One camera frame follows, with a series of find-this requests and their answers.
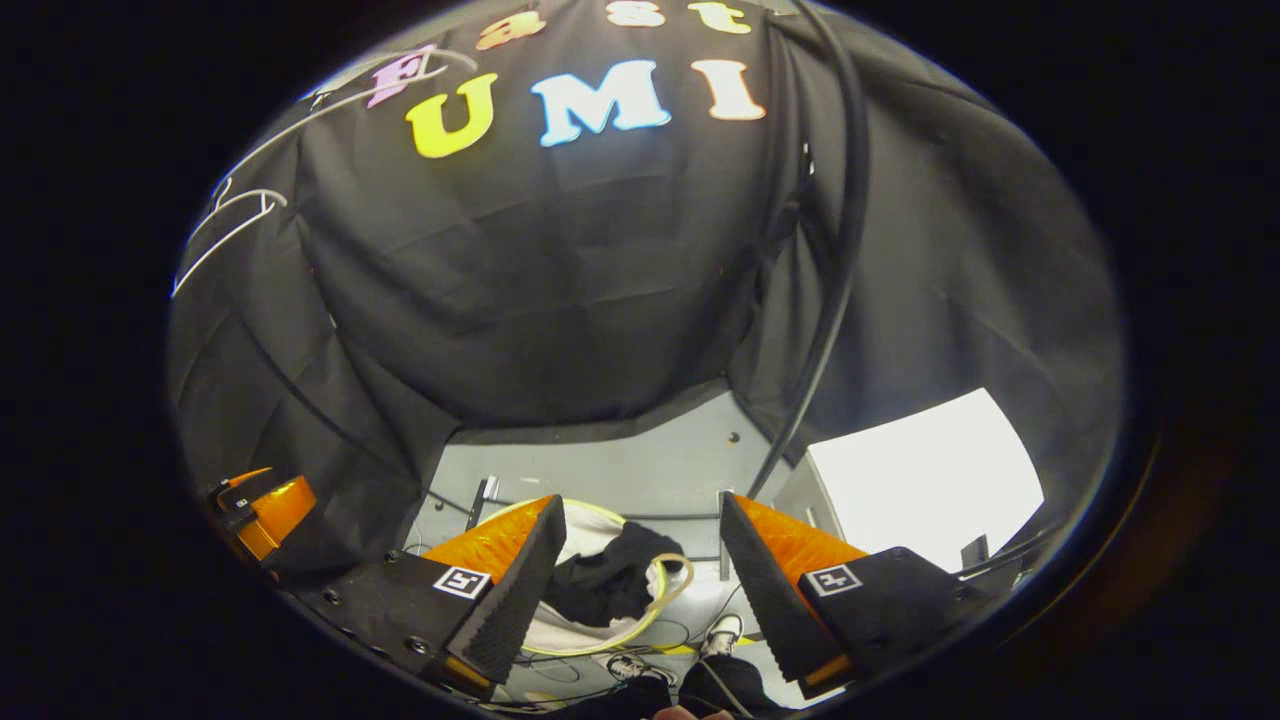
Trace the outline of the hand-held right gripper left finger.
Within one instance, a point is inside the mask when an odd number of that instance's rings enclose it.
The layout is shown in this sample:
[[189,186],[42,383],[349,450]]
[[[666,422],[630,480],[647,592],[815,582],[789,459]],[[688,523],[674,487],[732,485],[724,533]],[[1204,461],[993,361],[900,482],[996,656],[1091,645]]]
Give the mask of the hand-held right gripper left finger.
[[393,550],[293,592],[387,666],[489,701],[509,678],[564,541],[564,500],[548,495],[425,555]]

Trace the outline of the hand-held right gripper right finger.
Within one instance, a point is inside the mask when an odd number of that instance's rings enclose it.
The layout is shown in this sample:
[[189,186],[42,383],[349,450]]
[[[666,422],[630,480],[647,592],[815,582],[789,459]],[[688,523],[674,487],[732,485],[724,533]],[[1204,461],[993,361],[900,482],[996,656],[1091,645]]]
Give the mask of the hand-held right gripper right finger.
[[808,700],[906,667],[986,607],[905,547],[877,553],[733,492],[719,537],[786,682]]

